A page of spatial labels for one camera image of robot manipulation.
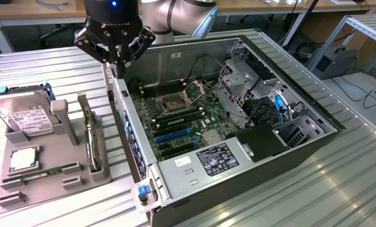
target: floor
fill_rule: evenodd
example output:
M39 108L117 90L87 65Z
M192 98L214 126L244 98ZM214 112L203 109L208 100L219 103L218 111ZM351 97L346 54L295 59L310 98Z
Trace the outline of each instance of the floor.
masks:
M230 24L226 24L224 22L226 17L218 17L212 31L219 32L248 28L260 28L275 41L279 41L283 39L288 30L288 26L284 26L284 17L279 14L275 15L268 27L266 17L268 17L268 15L250 16L247 17L244 23L242 23L240 20L243 19L243 16L232 16ZM57 29L55 25L6 26L3 29L18 52L74 46L73 30L69 30L51 37L50 39L47 39L47 42L42 42L39 40L39 37L42 35L50 33ZM311 40L306 37L306 35L299 34L291 46L290 52L294 53L298 45L310 41ZM368 62L360 62L358 65L358 67L362 69L367 68L367 66Z

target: hard drive label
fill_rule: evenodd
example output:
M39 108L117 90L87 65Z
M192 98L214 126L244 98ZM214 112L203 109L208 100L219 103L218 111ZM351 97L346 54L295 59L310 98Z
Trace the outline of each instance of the hard drive label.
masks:
M10 115L25 133L53 129L45 109L10 113Z
M196 155L210 176L240 165L226 143L198 152Z

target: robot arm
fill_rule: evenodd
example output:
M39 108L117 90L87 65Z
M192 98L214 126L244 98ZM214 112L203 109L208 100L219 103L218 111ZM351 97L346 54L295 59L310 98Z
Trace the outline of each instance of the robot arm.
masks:
M143 27L137 0L85 0L86 28L75 35L75 45L99 62L118 66L123 78L126 65L139 59L155 41ZM103 43L109 50L99 46Z

